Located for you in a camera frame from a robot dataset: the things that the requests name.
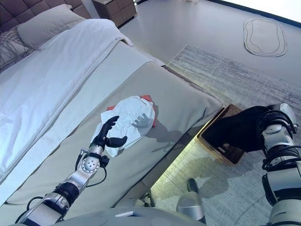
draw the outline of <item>drawer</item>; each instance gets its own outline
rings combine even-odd
[[[107,9],[108,9],[108,12],[109,14],[112,16],[116,13],[118,13],[120,11],[119,9],[119,6],[117,4],[117,1],[114,0],[114,1],[111,1],[109,4],[106,5],[107,6]]]
[[[118,27],[124,22],[124,19],[122,18],[122,15],[120,12],[116,13],[112,16],[112,21],[115,23],[115,25]]]
[[[133,0],[116,0],[119,6],[119,9],[123,9],[126,6],[128,6],[129,4],[134,4]]]
[[[131,18],[133,15],[136,14],[136,8],[134,4],[128,5],[127,7],[125,7],[123,10],[120,11],[123,20],[127,20],[129,18]]]

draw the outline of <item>rug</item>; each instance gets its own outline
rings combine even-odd
[[[288,103],[301,122],[301,88],[212,53],[186,45],[168,65],[205,88],[224,106],[241,109],[254,105]],[[300,143],[301,132],[294,136]],[[268,222],[261,177],[262,152],[245,153],[229,166],[214,159],[193,139],[151,188],[156,207],[176,209],[186,192],[186,180],[195,178],[209,226],[256,226]]]
[[[244,24],[246,50],[263,57],[279,57],[286,53],[287,43],[281,26],[271,19],[251,19]]]

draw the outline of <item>bed frame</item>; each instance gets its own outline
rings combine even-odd
[[[0,32],[24,23],[37,14],[58,5],[68,4],[76,14],[91,18],[81,0],[0,0]]]
[[[8,31],[14,26],[28,21],[35,15],[61,4],[72,5],[76,14],[87,19],[91,18],[81,0],[0,0],[0,32]],[[203,92],[207,93],[201,87],[166,65],[163,66],[163,68],[175,76],[180,77],[195,88],[201,89]],[[141,198],[147,193],[186,145],[197,135],[201,128],[202,125],[190,128],[164,158],[162,158],[140,181],[133,185],[112,207],[124,199]]]

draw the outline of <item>upholstered headboard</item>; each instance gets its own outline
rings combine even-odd
[[[81,0],[0,0],[0,32],[8,31],[61,4],[71,5],[76,14],[91,18]]]

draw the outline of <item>gray bedspread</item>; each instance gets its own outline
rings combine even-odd
[[[49,156],[0,208],[1,224],[14,223],[34,196],[53,191],[74,170],[82,147],[91,136],[106,107],[129,96],[150,95],[158,108],[156,127],[148,135],[110,160],[107,179],[87,188],[75,201],[65,218],[103,210],[112,206],[172,148],[180,137],[198,121],[214,116],[221,104],[193,88],[155,63],[147,63],[131,75],[105,99]],[[91,183],[102,180],[98,171]]]

